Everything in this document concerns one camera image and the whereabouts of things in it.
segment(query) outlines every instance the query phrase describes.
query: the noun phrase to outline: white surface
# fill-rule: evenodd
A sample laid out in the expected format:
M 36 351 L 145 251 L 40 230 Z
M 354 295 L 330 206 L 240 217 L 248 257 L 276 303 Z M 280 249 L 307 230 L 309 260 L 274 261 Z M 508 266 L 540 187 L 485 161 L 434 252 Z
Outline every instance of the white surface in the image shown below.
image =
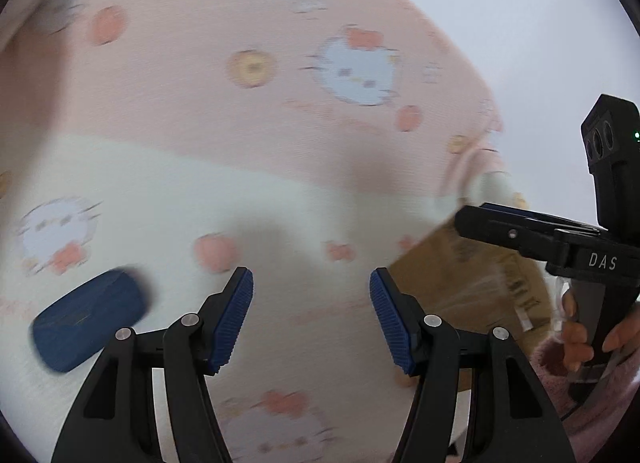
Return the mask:
M 533 210 L 596 223 L 580 123 L 640 102 L 640 39 L 618 0 L 411 0 L 494 90 L 498 147 Z

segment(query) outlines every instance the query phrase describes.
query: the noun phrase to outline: metal pin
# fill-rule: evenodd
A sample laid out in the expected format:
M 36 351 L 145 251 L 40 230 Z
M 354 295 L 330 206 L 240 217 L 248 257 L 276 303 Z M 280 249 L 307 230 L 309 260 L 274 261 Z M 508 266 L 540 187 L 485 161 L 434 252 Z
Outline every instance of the metal pin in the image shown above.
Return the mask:
M 200 317 L 195 313 L 187 313 L 180 319 L 183 326 L 195 326 L 200 321 Z
M 509 332 L 505 328 L 495 328 L 494 337 L 500 340 L 507 340 L 507 338 L 509 338 Z
M 437 315 L 427 315 L 424 318 L 424 323 L 429 327 L 437 328 L 440 324 L 442 324 L 442 319 Z
M 131 336 L 131 330 L 129 328 L 121 328 L 116 331 L 116 338 L 118 340 L 126 340 Z

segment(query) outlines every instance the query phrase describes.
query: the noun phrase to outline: brown paper bag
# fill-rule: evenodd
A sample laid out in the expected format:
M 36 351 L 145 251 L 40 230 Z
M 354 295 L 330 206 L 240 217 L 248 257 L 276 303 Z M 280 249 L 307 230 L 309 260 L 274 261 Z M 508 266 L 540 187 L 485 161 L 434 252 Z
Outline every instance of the brown paper bag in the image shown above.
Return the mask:
M 513 250 L 460 237 L 453 218 L 388 269 L 425 313 L 466 331 L 506 328 L 527 356 L 551 331 L 552 308 L 538 265 Z M 458 390 L 470 387 L 470 371 L 463 369 Z

